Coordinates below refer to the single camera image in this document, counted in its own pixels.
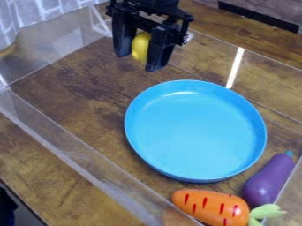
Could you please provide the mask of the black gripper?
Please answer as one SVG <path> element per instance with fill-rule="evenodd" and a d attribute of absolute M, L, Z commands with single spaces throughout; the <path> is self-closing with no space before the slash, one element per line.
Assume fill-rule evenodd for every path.
<path fill-rule="evenodd" d="M 114 50 L 118 57 L 131 54 L 137 29 L 151 32 L 146 71 L 166 67 L 176 44 L 189 43 L 194 16 L 180 7 L 180 0 L 110 0 L 106 14 L 113 18 Z"/>

